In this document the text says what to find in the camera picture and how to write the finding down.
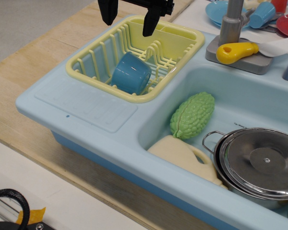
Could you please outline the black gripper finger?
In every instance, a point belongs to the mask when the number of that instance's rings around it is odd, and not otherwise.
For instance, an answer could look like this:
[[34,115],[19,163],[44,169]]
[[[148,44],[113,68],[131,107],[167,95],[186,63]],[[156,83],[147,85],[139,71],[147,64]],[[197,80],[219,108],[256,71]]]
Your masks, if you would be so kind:
[[118,13],[118,0],[98,0],[102,20],[107,25],[112,25]]
[[151,36],[160,19],[160,8],[149,8],[144,18],[143,36]]

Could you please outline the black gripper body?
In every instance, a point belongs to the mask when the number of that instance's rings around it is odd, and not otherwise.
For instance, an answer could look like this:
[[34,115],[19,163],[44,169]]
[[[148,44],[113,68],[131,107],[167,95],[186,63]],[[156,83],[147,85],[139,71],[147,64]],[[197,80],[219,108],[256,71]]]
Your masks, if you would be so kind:
[[148,10],[157,10],[160,16],[171,15],[175,3],[173,0],[123,0],[125,2],[147,8]]

